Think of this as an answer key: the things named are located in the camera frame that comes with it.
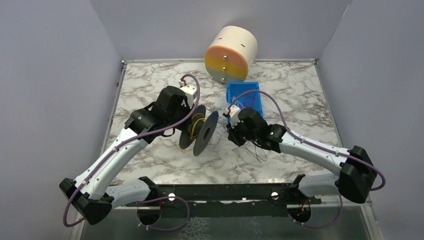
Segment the black cable spool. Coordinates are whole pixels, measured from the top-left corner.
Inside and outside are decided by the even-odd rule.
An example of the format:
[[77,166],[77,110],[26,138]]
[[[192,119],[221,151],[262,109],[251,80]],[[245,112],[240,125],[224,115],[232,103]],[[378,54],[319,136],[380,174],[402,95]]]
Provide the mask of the black cable spool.
[[194,143],[193,155],[196,157],[208,146],[219,119],[219,113],[217,111],[213,111],[206,117],[206,106],[202,104],[198,107],[200,108],[200,112],[193,116],[193,123],[189,126],[189,130],[181,131],[178,142],[181,150],[187,149]]

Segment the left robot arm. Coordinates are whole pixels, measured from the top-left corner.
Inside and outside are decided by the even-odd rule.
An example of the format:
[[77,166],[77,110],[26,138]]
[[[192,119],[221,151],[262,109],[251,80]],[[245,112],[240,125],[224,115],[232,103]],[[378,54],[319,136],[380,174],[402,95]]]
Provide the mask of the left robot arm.
[[65,178],[59,188],[67,197],[63,223],[73,206],[89,224],[101,222],[111,210],[145,200],[151,193],[146,180],[112,186],[111,182],[127,163],[166,130],[178,129],[194,113],[200,98],[199,88],[192,85],[167,86],[156,101],[135,110],[113,144],[75,179]]

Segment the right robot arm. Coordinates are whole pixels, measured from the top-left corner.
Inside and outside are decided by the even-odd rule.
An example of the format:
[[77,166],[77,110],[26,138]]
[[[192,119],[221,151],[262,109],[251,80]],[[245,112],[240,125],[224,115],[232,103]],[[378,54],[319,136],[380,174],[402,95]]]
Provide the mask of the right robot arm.
[[228,140],[237,146],[251,142],[263,150],[299,157],[329,171],[321,175],[299,175],[292,187],[300,197],[340,194],[353,203],[366,202],[377,171],[364,148],[335,147],[306,138],[283,125],[268,124],[251,107],[240,109],[233,105],[223,115],[229,119]]

